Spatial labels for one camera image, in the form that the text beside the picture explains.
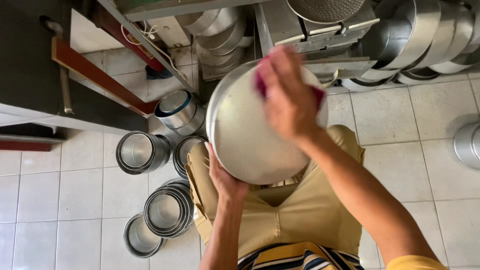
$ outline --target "yellow sleeve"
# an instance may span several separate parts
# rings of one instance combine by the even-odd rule
[[[424,256],[408,255],[393,259],[386,270],[446,270],[440,262]]]

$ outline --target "person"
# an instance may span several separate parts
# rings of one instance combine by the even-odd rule
[[[363,167],[355,133],[316,125],[301,57],[286,46],[269,55],[258,66],[266,117],[312,161],[293,193],[271,206],[222,168],[210,144],[194,146],[186,168],[206,244],[199,269],[362,270],[363,226],[387,270],[444,270],[409,212]]]

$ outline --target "beige trousers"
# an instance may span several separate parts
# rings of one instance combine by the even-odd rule
[[[359,147],[353,131],[335,125],[327,128],[327,132],[338,146],[363,164],[365,149]],[[210,239],[218,204],[208,165],[205,146],[193,147],[186,168],[198,210],[195,225],[205,245]],[[358,254],[361,225],[335,195],[324,172],[311,162],[300,179],[298,187],[277,207],[261,200],[255,192],[248,192],[240,224],[239,258],[267,245],[301,242]]]

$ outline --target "perforated metal lid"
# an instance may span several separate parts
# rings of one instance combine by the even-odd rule
[[[298,16],[318,24],[344,21],[359,11],[366,0],[287,0]]]

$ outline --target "hand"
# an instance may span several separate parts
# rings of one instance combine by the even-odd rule
[[[259,64],[267,86],[265,114],[272,127],[286,140],[298,141],[320,129],[315,96],[301,77],[301,55],[283,45],[276,46]]]
[[[215,156],[212,145],[205,143],[210,158],[210,177],[218,191],[218,200],[231,200],[243,203],[248,192],[248,184],[233,177],[225,170]]]

